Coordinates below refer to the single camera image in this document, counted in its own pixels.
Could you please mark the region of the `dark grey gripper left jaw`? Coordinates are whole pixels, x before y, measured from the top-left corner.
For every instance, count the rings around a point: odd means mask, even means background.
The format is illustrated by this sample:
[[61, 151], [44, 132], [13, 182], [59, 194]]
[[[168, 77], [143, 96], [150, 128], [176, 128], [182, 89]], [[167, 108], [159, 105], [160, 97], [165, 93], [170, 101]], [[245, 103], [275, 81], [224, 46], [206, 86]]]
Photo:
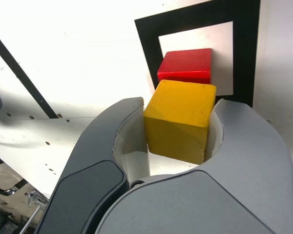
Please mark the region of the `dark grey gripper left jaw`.
[[144, 101], [125, 98], [101, 112], [75, 144], [39, 234], [92, 234], [130, 183], [150, 175]]

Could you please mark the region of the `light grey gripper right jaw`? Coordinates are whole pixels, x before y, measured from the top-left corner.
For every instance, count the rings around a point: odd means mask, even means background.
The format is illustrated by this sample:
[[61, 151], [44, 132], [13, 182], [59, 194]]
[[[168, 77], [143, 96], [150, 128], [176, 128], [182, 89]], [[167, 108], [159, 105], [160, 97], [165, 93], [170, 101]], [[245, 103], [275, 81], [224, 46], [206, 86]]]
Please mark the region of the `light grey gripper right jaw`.
[[293, 161], [253, 108], [220, 100], [203, 164], [154, 175], [105, 213], [99, 234], [293, 234]]

